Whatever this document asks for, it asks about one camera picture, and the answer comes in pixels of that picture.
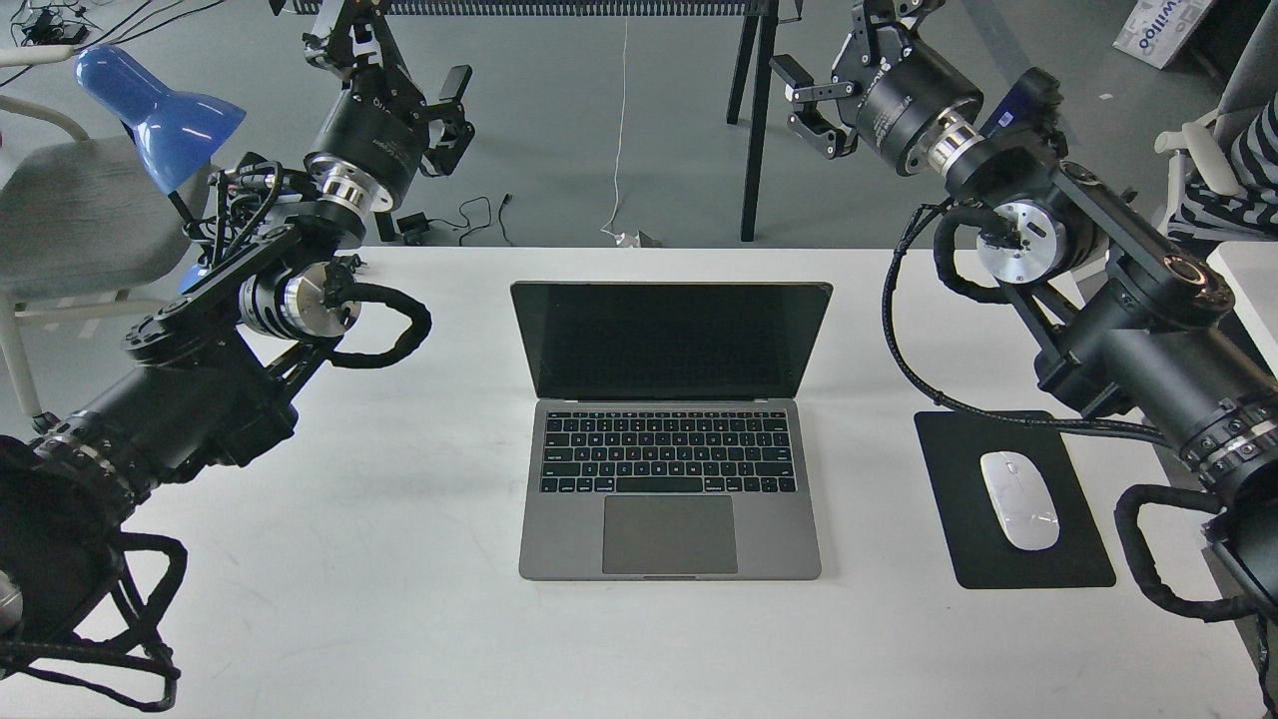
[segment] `person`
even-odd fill
[[[1217,194],[1192,179],[1167,223],[1167,236],[1199,257],[1220,241],[1278,240],[1278,95],[1229,143],[1227,158],[1242,193]]]

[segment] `laptop trackpad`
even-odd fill
[[[604,575],[735,575],[730,497],[611,496],[603,501]]]

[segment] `laptop screen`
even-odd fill
[[[794,398],[824,282],[515,282],[537,397]]]

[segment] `white table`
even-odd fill
[[[1278,245],[1226,241],[1208,257],[1237,295],[1235,310],[1270,368],[1278,368]]]
[[[1261,714],[1236,630],[1163,613],[1127,575],[1111,511],[1128,484],[1162,479],[1146,446],[1066,441],[1116,587],[957,585],[911,420],[934,409],[879,329],[886,250],[363,255],[368,281],[435,312],[426,345],[387,370],[322,370],[295,404],[295,438],[245,470],[161,489],[127,525],[190,550],[161,626],[185,673],[170,716]],[[534,397],[507,290],[519,278],[833,282],[799,397],[822,577],[521,580]],[[394,317],[366,308],[345,349],[378,350]],[[898,324],[911,364],[950,395],[1067,415],[1034,388],[1035,346],[1015,313],[950,294],[927,252],[906,262]],[[1218,596],[1196,525],[1146,515],[1168,584]],[[0,716],[135,715],[27,677],[0,683]]]

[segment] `black mouse pad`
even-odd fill
[[[1008,414],[1048,418],[1043,412]],[[1061,435],[966,412],[919,412],[914,425],[958,584],[970,590],[1112,587],[1114,571]],[[1019,452],[1043,474],[1061,539],[1040,552],[1013,547],[989,503],[980,456]]]

